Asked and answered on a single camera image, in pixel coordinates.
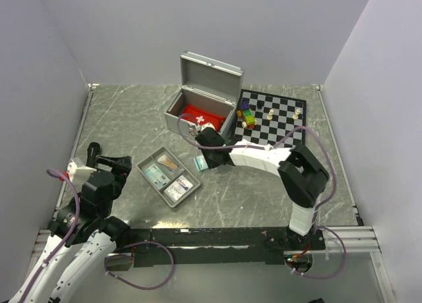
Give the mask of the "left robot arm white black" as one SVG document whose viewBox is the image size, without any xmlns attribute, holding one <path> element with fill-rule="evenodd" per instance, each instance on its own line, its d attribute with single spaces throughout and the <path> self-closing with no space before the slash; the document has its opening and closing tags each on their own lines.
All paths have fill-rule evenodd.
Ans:
<svg viewBox="0 0 422 303">
<path fill-rule="evenodd" d="M 73 199 L 48 225 L 41 256 L 11 302 L 64 302 L 82 276 L 113 251 L 130 244 L 130 226 L 111 215 L 132 170 L 132 158 L 98 155 L 67 172 L 48 168 L 68 184 Z"/>
</svg>

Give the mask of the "silver metal medicine case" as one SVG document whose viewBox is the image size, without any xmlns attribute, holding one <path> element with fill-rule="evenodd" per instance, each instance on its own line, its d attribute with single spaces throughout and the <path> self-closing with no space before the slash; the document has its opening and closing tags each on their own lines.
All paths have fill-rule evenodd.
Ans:
<svg viewBox="0 0 422 303">
<path fill-rule="evenodd" d="M 189 138 L 188 124 L 182 115 L 187 104 L 226 118 L 218 131 L 230 134 L 237 104 L 241 95 L 243 69 L 190 51 L 180 56 L 181 87 L 164 113 L 167 127 L 181 131 Z"/>
</svg>

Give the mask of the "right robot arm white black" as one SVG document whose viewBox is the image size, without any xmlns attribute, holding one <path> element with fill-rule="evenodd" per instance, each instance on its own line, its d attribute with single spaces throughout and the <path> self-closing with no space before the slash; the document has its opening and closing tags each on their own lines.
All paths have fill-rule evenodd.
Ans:
<svg viewBox="0 0 422 303">
<path fill-rule="evenodd" d="M 211 127 L 200 131 L 195 141 L 211 169 L 220 165 L 244 166 L 279 176 L 293 202 L 287 234 L 289 245 L 299 250 L 310 243 L 317 203 L 330 176 L 307 146 L 275 148 L 248 140 L 229 145 Z"/>
</svg>

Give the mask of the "red first aid pouch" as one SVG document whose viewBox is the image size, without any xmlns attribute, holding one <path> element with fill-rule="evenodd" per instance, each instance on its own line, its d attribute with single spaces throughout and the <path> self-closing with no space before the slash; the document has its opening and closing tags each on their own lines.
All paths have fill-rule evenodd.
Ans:
<svg viewBox="0 0 422 303">
<path fill-rule="evenodd" d="M 198 125 L 210 123 L 214 126 L 217 131 L 221 129 L 222 125 L 226 120 L 224 116 L 207 112 L 191 104 L 186 105 L 186 107 L 182 111 L 182 115 L 186 115 L 186 117 L 183 117 L 186 121 L 196 123 Z"/>
</svg>

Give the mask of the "grey plastic divided tray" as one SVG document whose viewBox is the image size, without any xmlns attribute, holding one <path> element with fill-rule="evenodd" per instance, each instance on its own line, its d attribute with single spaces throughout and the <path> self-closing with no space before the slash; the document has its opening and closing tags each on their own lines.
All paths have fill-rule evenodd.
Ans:
<svg viewBox="0 0 422 303">
<path fill-rule="evenodd" d="M 170 208 L 177 207 L 201 186 L 200 181 L 166 147 L 160 147 L 136 167 Z"/>
</svg>

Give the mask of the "bag of cotton swabs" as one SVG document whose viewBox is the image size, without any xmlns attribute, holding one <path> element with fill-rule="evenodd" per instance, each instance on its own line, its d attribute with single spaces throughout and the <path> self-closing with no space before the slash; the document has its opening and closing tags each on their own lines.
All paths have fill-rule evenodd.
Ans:
<svg viewBox="0 0 422 303">
<path fill-rule="evenodd" d="M 163 154 L 157 158 L 157 162 L 161 165 L 166 166 L 168 169 L 171 170 L 178 170 L 179 166 L 174 162 L 168 155 Z"/>
</svg>

